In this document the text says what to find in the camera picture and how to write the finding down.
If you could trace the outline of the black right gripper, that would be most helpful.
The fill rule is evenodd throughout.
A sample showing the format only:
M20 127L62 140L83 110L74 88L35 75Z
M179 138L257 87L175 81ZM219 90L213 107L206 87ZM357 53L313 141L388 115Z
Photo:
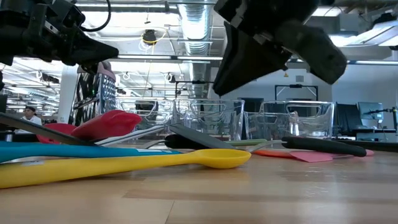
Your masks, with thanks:
M223 96L264 75L286 70L290 52L306 62L312 74L334 84L346 70L344 53L323 29L303 24L318 5L319 0L218 0L214 10L228 21L224 23L227 46L214 92ZM275 32L274 40L289 52L248 36L261 32Z

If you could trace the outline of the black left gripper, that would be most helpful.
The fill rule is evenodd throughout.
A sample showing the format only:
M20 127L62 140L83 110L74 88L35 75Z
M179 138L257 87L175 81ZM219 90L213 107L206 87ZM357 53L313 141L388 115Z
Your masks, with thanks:
M119 50L80 30L85 16L67 0L0 0L0 63L15 56L91 65Z

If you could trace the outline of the black square-headed turner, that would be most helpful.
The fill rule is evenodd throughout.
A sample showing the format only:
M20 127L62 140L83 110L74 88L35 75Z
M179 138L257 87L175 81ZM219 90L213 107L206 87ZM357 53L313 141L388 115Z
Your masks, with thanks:
M201 133L194 129L174 124L169 127L174 135L169 135L166 140L171 141L168 147L173 149L234 149L235 147L217 138ZM281 144L287 149L301 149L308 151L325 152L331 154L345 154L356 157L367 156L363 147L345 144L342 142L303 138L298 136L287 136L281 140L264 141L253 147L247 148L247 152L255 152L271 144Z

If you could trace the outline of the blue silicone spoon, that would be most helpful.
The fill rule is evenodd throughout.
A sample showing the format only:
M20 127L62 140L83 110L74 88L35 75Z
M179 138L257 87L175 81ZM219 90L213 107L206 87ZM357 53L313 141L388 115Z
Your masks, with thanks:
M25 157L129 157L180 154L178 151L134 149L68 144L42 144L38 142L0 141L0 163Z

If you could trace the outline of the pink spoon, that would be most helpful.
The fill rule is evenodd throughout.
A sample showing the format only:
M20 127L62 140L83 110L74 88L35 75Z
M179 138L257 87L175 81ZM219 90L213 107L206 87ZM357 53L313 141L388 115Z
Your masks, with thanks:
M347 154L330 154L318 151L291 151L289 154L296 159L304 162L327 162L333 159L352 158L354 156Z

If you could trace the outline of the yellow silicone spoon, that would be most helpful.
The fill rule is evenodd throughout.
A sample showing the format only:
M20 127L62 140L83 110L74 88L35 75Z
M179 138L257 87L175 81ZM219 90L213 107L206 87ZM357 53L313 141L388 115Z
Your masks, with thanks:
M0 189L185 164L231 169L243 165L250 158L250 152L237 149L202 149L171 155L5 163L0 164Z

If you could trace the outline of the computer monitor on arm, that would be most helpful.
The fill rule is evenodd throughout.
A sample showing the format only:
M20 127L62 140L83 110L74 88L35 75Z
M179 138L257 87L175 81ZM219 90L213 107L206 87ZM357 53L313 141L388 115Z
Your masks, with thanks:
M359 102L358 109L363 126L379 129L384 119L382 103Z

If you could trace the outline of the grey ceiling pipe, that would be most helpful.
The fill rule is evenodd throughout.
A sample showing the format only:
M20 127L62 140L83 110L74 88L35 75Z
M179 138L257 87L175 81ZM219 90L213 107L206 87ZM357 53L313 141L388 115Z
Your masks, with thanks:
M108 5L106 3L76 3L81 11L86 12L107 12ZM178 14L179 10L176 5L169 3L162 4L127 4L127 3L111 3L112 12L149 12L149 13L165 13L165 14Z

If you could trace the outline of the clear plastic bin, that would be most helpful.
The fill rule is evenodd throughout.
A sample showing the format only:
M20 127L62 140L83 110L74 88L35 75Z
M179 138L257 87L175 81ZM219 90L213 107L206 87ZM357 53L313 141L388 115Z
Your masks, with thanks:
M118 108L129 113L138 114L142 121L136 125L134 131L143 131L154 126L170 124L174 103L170 100L118 100ZM168 128L157 130L139 138L133 138L124 143L144 144L150 141L163 140L170 131Z
M173 120L224 141L239 141L243 132L243 100L176 99Z
M281 140L286 136L330 139L335 104L323 101L264 101L244 115L248 139Z

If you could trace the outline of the person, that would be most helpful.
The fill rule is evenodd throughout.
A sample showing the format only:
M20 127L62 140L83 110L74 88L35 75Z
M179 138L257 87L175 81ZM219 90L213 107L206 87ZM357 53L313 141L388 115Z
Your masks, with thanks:
M30 106L26 106L22 119L37 124L39 126L42 125L42 120L37 116L36 109ZM16 134L31 134L31 132L23 129L17 129Z

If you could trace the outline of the black folding panel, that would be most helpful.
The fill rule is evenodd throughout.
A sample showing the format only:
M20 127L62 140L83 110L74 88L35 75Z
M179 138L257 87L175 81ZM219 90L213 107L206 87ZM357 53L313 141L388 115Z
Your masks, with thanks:
M361 124L359 110L356 104L336 104L337 131L344 136L356 136L357 126Z

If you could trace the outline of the ceiling strip light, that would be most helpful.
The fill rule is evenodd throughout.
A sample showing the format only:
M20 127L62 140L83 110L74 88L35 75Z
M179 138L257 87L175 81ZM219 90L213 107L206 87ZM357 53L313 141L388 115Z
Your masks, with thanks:
M206 61L220 62L223 57L210 56L183 56L183 55L119 55L116 59L121 60L188 60L188 61ZM398 66L398 61L391 60L348 60L351 65L387 65Z

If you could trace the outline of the grey desk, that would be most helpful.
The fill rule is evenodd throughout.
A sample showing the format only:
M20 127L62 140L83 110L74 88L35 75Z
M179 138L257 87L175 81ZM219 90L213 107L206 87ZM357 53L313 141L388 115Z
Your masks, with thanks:
M398 138L395 129L354 129L357 141L396 142Z

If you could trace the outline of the black gantry frame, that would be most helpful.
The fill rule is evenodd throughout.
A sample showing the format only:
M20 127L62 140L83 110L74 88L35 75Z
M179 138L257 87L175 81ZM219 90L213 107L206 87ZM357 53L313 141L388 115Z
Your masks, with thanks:
M275 85L275 100L293 100L293 101L318 101L318 87L315 85Z
M204 80L176 81L174 97L208 99L210 97L210 88L214 82Z

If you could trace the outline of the black aluminium table frame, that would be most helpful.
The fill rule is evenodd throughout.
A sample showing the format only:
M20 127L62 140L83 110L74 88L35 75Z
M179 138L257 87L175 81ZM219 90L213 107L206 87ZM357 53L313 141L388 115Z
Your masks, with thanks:
M373 151L398 152L398 143L391 142L372 142L372 141L351 141L344 139L316 139L288 136L283 137L281 144L287 149L301 149L328 153L348 154L357 148L369 149ZM187 139L178 134L171 134L165 138L165 145L172 149L210 149L224 148L224 146L206 146L198 142Z

